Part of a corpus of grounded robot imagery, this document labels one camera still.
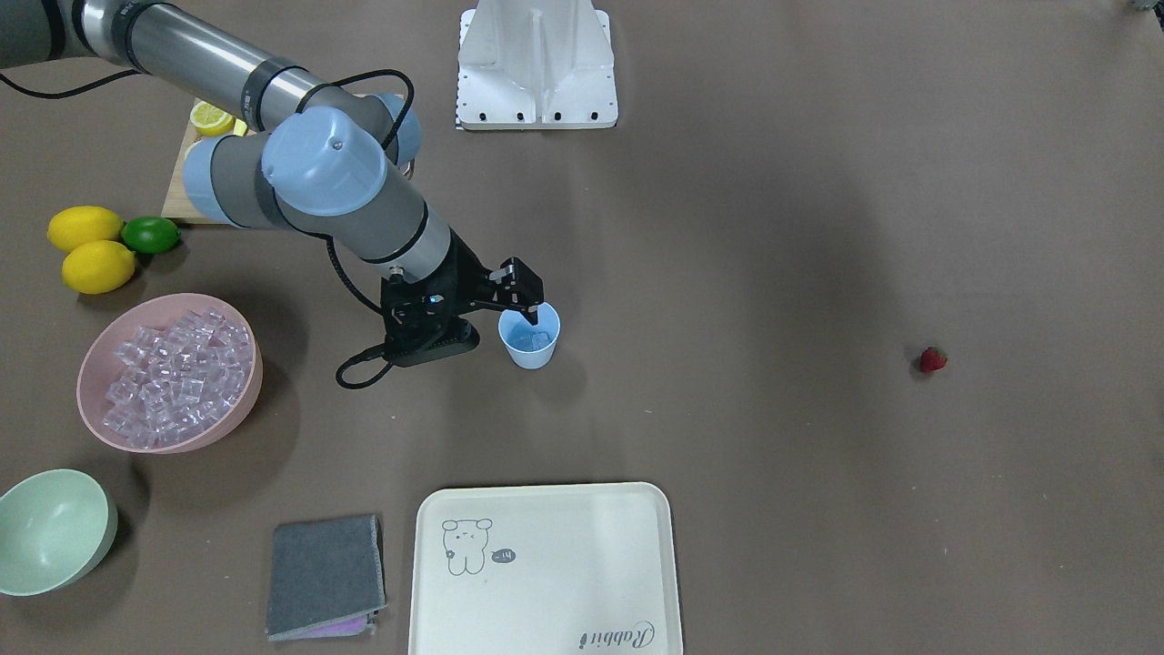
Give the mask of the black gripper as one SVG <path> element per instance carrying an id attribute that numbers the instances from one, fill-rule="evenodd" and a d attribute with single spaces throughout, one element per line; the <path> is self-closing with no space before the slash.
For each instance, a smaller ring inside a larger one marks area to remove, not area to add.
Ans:
<path id="1" fill-rule="evenodd" d="M 389 282 L 404 282 L 399 275 L 386 279 Z M 508 309 L 508 319 L 513 327 L 523 327 L 523 325 L 535 327 L 539 323 L 541 302 L 545 301 L 541 277 L 521 258 L 509 257 L 490 273 L 490 270 L 481 264 L 477 254 L 473 252 L 455 232 L 450 235 L 450 248 L 447 257 L 436 266 L 434 273 L 420 279 L 420 282 L 404 283 L 407 285 L 423 283 L 423 285 L 454 290 L 457 294 L 457 301 L 463 306 L 461 316 L 477 311 L 474 302 L 489 301 L 494 287 L 496 302 L 503 304 L 503 306 L 518 306 Z"/>

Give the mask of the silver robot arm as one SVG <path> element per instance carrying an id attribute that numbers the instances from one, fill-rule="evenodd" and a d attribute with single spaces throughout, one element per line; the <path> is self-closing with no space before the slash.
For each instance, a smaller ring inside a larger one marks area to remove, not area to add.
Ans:
<path id="1" fill-rule="evenodd" d="M 407 101 L 355 97 L 166 1 L 5 1 L 3 67 L 94 55 L 241 118 L 205 137 L 183 183 L 205 218 L 345 245 L 382 278 L 386 354 L 442 357 L 477 343 L 466 314 L 539 322 L 542 282 L 519 258 L 483 266 L 409 181 Z"/>

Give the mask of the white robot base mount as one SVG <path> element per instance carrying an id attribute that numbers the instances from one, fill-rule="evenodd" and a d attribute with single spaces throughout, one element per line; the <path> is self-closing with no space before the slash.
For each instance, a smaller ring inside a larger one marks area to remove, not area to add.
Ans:
<path id="1" fill-rule="evenodd" d="M 480 1 L 457 29 L 457 128 L 618 123 L 611 20 L 590 1 Z"/>

